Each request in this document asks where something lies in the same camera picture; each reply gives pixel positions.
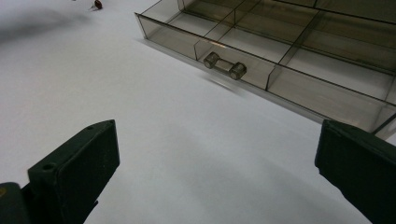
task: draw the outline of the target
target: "organizer compartment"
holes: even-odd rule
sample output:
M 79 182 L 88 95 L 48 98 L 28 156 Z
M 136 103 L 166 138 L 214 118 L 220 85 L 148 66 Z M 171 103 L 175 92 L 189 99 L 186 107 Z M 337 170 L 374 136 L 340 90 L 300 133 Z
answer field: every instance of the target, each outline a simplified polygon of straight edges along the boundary
M 396 132 L 396 26 L 386 10 L 364 10 L 320 0 L 162 0 L 136 16 L 152 42 L 387 138 Z

